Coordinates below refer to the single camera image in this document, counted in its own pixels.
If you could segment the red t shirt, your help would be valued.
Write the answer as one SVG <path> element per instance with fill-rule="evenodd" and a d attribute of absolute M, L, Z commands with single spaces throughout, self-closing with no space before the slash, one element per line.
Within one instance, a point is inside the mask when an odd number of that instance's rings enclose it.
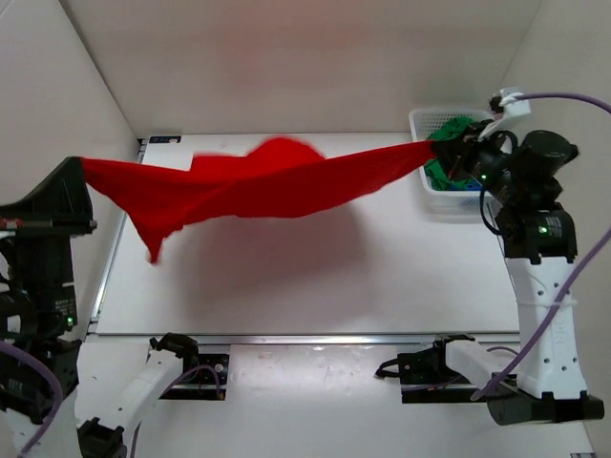
<path fill-rule="evenodd" d="M 220 217 L 295 219 L 372 194 L 432 159 L 429 141 L 325 157 L 290 137 L 245 156 L 197 154 L 188 170 L 82 158 L 86 182 L 130 217 L 158 262 L 184 226 Z"/>

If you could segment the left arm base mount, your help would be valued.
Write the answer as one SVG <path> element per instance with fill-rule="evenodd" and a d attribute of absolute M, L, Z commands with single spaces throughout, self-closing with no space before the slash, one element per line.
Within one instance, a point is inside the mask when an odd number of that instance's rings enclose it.
<path fill-rule="evenodd" d="M 167 400 L 224 401 L 228 380 L 228 353 L 200 353 L 198 342 L 188 336 L 167 333 L 151 338 L 152 350 L 167 350 L 182 361 L 182 374 L 161 394 Z"/>

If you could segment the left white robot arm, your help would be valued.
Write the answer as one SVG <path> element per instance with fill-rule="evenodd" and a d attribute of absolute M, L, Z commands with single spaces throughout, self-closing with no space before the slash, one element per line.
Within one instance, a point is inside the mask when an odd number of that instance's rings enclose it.
<path fill-rule="evenodd" d="M 64 159 L 25 197 L 1 208 L 1 412 L 21 457 L 124 457 L 144 415 L 199 371 L 195 340 L 150 341 L 143 369 L 118 400 L 78 422 L 78 323 L 72 240 L 96 228 L 82 160 Z"/>

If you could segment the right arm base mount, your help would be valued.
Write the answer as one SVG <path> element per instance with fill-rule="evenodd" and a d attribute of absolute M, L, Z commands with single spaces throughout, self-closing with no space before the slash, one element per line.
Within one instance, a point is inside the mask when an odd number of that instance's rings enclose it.
<path fill-rule="evenodd" d="M 468 334 L 437 335 L 423 349 L 404 351 L 381 363 L 374 377 L 397 379 L 404 405 L 470 404 L 476 389 L 445 362 L 446 348 L 453 342 L 477 343 L 477 340 Z"/>

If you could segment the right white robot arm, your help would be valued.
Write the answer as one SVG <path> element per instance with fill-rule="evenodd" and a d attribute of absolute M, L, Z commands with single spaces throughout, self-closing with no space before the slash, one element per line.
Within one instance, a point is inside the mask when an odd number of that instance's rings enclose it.
<path fill-rule="evenodd" d="M 429 373 L 444 383 L 462 375 L 501 426 L 602 419 L 604 403 L 589 393 L 579 366 L 573 323 L 571 288 L 585 262 L 577 258 L 575 223 L 558 201 L 555 178 L 578 147 L 545 130 L 518 140 L 484 121 L 435 141 L 432 150 L 449 178 L 476 180 L 480 194 L 500 206 L 486 226 L 502 241 L 520 350 L 504 364 L 474 342 L 446 343 L 429 357 Z"/>

